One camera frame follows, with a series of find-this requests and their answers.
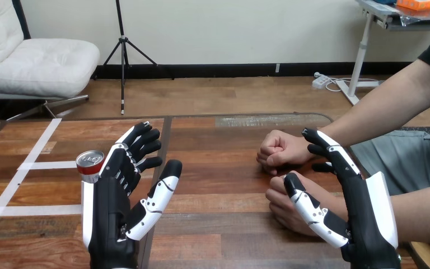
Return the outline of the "person's hand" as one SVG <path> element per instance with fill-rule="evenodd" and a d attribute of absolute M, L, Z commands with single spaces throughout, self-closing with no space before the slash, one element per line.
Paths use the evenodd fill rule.
<path fill-rule="evenodd" d="M 320 202 L 321 207 L 328 208 L 344 220 L 348 219 L 348 211 L 343 197 L 336 197 L 311 179 L 296 171 L 294 173 L 299 177 L 307 192 Z M 317 236 L 304 222 L 287 195 L 283 176 L 273 177 L 270 180 L 270 186 L 265 196 L 269 200 L 269 208 L 274 217 L 283 226 L 295 233 Z"/>
<path fill-rule="evenodd" d="M 278 168 L 285 165 L 302 165 L 314 157 L 307 149 L 310 143 L 303 137 L 272 130 L 262 141 L 256 161 L 265 172 L 277 175 Z"/>

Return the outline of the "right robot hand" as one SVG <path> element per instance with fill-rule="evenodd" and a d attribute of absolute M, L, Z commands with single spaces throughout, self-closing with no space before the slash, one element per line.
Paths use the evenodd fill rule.
<path fill-rule="evenodd" d="M 305 128 L 309 152 L 326 157 L 314 171 L 336 175 L 344 194 L 348 220 L 323 208 L 298 176 L 284 177 L 286 192 L 304 222 L 332 247 L 340 249 L 351 268 L 400 268 L 398 232 L 384 174 L 363 179 L 346 150 L 321 131 Z"/>

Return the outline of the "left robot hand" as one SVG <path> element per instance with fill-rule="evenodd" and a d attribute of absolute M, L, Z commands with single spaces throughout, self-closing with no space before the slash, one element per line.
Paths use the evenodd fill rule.
<path fill-rule="evenodd" d="M 130 195 L 143 171 L 163 164 L 147 157 L 161 148 L 150 122 L 128 129 L 107 154 L 85 151 L 76 158 L 82 177 L 82 239 L 91 268 L 138 268 L 139 242 L 155 226 L 174 194 L 183 164 L 169 160 L 147 197 L 134 206 Z"/>

